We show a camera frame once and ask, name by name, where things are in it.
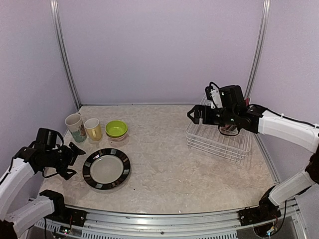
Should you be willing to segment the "black rimmed plate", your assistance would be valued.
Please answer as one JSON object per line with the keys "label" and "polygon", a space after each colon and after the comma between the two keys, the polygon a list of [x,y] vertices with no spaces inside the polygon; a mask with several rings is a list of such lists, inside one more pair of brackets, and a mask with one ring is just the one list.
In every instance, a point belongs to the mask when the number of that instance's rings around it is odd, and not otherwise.
{"label": "black rimmed plate", "polygon": [[85,182],[97,190],[110,190],[128,178],[131,163],[128,156],[115,148],[103,148],[92,153],[84,162]]}

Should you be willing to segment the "teal floral mug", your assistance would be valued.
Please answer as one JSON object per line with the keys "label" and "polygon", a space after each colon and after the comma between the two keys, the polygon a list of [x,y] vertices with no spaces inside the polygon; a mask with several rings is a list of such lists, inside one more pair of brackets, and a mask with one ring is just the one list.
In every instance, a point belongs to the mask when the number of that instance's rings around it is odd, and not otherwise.
{"label": "teal floral mug", "polygon": [[87,135],[85,127],[79,113],[69,115],[65,119],[65,124],[77,143],[82,143],[86,140]]}

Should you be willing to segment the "pale yellow mug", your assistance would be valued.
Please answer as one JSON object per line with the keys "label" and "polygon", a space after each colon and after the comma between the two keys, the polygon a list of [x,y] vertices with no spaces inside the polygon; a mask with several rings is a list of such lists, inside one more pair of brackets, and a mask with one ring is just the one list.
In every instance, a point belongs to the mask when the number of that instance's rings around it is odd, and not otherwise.
{"label": "pale yellow mug", "polygon": [[97,118],[91,118],[85,121],[84,127],[88,136],[93,141],[99,141],[102,138],[100,121]]}

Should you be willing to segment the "green bowl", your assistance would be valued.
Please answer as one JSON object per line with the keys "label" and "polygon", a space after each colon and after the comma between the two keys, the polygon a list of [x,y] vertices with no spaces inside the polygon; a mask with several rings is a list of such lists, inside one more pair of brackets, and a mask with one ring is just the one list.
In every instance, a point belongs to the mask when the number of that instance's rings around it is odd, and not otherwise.
{"label": "green bowl", "polygon": [[128,126],[120,120],[113,120],[106,124],[105,132],[110,137],[119,137],[128,131]]}

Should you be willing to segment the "white red patterned bowl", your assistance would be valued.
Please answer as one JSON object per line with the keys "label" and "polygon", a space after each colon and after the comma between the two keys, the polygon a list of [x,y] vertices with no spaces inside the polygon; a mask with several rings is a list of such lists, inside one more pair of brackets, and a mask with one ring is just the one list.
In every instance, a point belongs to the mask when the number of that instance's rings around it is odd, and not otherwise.
{"label": "white red patterned bowl", "polygon": [[125,134],[123,134],[123,135],[121,135],[121,136],[119,136],[119,137],[110,137],[110,136],[108,135],[108,139],[109,139],[109,140],[113,140],[113,141],[121,141],[121,140],[123,140],[126,136],[127,136],[127,133],[125,133]]}

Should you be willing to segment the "light teal flower plate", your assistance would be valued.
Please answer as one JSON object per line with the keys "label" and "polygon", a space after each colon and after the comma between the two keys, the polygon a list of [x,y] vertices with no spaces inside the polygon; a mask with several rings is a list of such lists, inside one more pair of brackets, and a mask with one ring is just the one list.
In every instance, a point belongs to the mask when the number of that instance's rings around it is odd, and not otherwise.
{"label": "light teal flower plate", "polygon": [[246,99],[245,99],[245,103],[246,103],[246,106],[249,106],[250,105],[250,97],[247,97]]}

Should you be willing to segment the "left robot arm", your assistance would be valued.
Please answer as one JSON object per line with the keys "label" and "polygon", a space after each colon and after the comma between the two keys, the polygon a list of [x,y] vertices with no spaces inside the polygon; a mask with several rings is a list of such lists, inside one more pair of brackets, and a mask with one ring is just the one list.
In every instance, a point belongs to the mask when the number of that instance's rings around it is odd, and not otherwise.
{"label": "left robot arm", "polygon": [[57,144],[62,135],[52,129],[40,128],[36,140],[22,147],[12,157],[10,166],[0,179],[0,237],[17,239],[41,219],[51,219],[68,226],[82,226],[86,212],[65,206],[62,194],[44,190],[31,202],[9,213],[9,207],[25,183],[38,172],[53,168],[56,175],[69,180],[76,174],[70,169],[85,151],[74,143]]}

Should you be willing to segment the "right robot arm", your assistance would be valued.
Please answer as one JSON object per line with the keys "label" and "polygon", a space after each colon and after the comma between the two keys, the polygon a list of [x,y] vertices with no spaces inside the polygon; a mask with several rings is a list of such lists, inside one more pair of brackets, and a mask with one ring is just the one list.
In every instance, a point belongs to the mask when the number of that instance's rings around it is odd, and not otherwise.
{"label": "right robot arm", "polygon": [[188,113],[194,124],[234,125],[254,133],[269,135],[300,146],[312,155],[303,171],[268,190],[255,210],[255,217],[265,221],[285,200],[303,193],[319,182],[319,126],[279,114],[258,105],[248,104],[239,85],[218,87],[211,82],[205,88],[210,105],[195,105]]}

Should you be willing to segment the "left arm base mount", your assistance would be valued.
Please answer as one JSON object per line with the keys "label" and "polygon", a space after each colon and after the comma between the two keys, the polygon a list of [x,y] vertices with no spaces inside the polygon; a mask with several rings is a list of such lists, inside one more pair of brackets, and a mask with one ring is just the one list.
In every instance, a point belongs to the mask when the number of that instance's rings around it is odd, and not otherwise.
{"label": "left arm base mount", "polygon": [[40,192],[39,195],[48,197],[54,204],[54,212],[47,215],[45,217],[46,219],[68,224],[70,226],[84,227],[87,216],[86,211],[66,207],[63,195],[58,192],[44,190]]}

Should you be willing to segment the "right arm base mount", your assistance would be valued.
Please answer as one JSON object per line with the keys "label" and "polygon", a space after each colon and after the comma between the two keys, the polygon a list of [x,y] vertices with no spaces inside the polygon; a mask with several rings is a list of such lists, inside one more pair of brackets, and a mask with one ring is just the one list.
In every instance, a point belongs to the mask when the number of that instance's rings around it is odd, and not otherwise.
{"label": "right arm base mount", "polygon": [[247,226],[262,223],[268,220],[279,218],[282,214],[279,206],[275,206],[269,200],[270,188],[260,199],[256,207],[245,207],[238,211],[238,217],[241,226]]}

